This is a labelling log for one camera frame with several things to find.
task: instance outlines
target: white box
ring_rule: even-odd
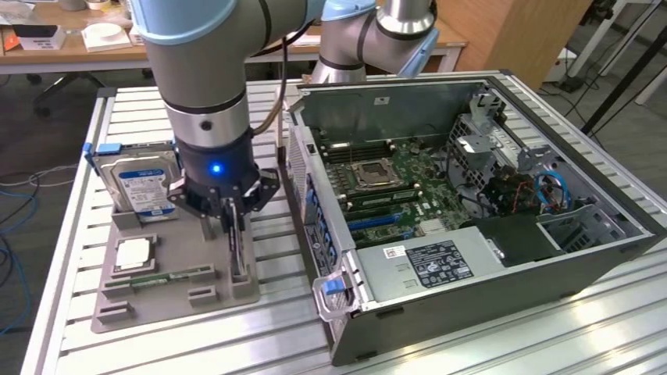
[[[51,37],[20,37],[22,47],[27,51],[53,51],[63,48],[65,39],[67,34],[65,33],[63,27],[58,26],[55,33]]]
[[[551,67],[550,74],[546,76],[545,82],[561,82],[575,60],[577,54],[567,48],[563,48],[559,58],[555,60],[554,66]]]
[[[139,34],[139,30],[137,29],[137,26],[133,26],[133,30],[130,30],[130,40],[133,41],[134,45],[145,45],[145,39],[142,38],[142,35]]]
[[[133,46],[125,30],[122,30],[122,32],[114,37],[106,37],[102,39],[95,35],[90,35],[86,32],[86,29],[83,29],[82,36],[83,43],[86,44],[86,50],[89,52],[110,51],[113,49],[130,48]]]

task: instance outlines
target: aluminum extrusion table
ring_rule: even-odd
[[[423,77],[447,75],[437,73]],[[610,180],[667,225],[663,199],[578,133],[565,117],[514,76],[499,72],[494,75]],[[254,125],[259,125],[270,111],[278,85],[275,81],[249,83]],[[90,142],[134,144],[171,139],[167,114],[155,87],[123,88],[117,94],[105,92],[110,95],[102,96],[95,104]],[[510,110],[506,114],[507,125],[522,140],[530,146],[545,143],[518,114]],[[262,167],[277,163],[275,136],[274,127],[255,139],[257,161]],[[665,242],[639,259],[613,270],[574,297],[425,341],[366,362],[333,367],[285,191],[253,216],[261,301],[234,309],[95,334],[91,331],[91,315],[111,211],[113,200],[103,182],[82,160],[22,371],[26,375],[533,375],[667,371]]]

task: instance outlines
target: hard drive label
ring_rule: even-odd
[[[434,288],[474,276],[454,241],[410,248],[406,253],[419,281],[426,288]]]
[[[167,200],[166,173],[161,169],[119,173],[133,209],[142,216],[173,213],[175,206]]]

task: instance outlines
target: green circuit board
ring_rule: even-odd
[[[395,223],[353,230],[358,248],[455,230],[471,219],[459,195],[445,178],[441,148],[411,138],[394,142],[381,159],[327,164],[327,173],[349,225],[401,215]]]

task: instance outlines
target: robotic arm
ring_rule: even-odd
[[[438,39],[433,1],[131,0],[186,172],[177,205],[235,228],[279,190],[253,156],[246,59],[323,14],[317,82],[363,80],[365,63],[414,77]]]

